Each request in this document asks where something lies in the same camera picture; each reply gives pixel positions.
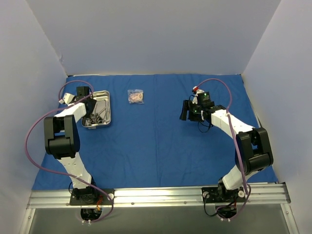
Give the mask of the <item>steel instrument tray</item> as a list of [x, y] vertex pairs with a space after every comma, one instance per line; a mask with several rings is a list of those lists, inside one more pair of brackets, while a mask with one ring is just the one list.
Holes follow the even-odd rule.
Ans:
[[[111, 108], [111, 102], [110, 102], [110, 93], [108, 91], [98, 91], [98, 92], [94, 92], [93, 94], [93, 99], [96, 101], [100, 101], [100, 100], [106, 100], [109, 102], [109, 107]], [[89, 126], [89, 127], [85, 127], [88, 129], [96, 129], [99, 127], [106, 127], [109, 126], [110, 123], [108, 125], [98, 125], [98, 126]]]

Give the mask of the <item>purple printed packet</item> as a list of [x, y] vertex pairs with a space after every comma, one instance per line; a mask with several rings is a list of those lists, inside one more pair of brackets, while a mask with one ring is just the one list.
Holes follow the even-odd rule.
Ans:
[[128, 90], [128, 101], [130, 104], [143, 104], [144, 91], [140, 89]]

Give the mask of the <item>blue surgical drape cloth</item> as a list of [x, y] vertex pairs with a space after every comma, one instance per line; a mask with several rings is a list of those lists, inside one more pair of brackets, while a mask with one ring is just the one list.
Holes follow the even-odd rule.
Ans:
[[[94, 130], [78, 124], [80, 157], [101, 188], [215, 185], [235, 165], [233, 140], [220, 129], [179, 119], [183, 101], [200, 85], [215, 104], [229, 106], [241, 121], [257, 126], [240, 75], [80, 76], [43, 88], [48, 110], [60, 89], [74, 94], [91, 84], [111, 97], [112, 121]], [[144, 91], [130, 104], [128, 90]]]

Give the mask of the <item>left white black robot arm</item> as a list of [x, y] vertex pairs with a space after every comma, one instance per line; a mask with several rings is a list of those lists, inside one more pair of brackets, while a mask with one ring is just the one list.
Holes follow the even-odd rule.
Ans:
[[79, 155], [77, 122], [90, 116], [96, 102], [89, 97], [78, 104], [70, 104], [67, 109], [53, 117], [46, 117], [43, 121], [47, 154], [58, 160], [71, 175], [73, 193], [76, 196], [81, 194], [80, 197], [86, 204], [94, 204], [98, 200], [98, 191], [93, 188], [95, 182]]

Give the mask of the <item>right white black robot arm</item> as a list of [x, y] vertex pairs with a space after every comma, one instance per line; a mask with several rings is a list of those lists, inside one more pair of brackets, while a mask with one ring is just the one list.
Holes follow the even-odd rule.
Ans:
[[247, 188], [247, 180], [273, 164], [273, 154], [268, 132], [265, 128], [255, 128], [230, 114], [222, 105], [198, 105], [184, 100], [180, 119], [183, 121], [208, 122], [234, 141], [235, 165], [223, 176], [216, 190], [217, 197], [228, 201], [234, 196], [234, 190]]

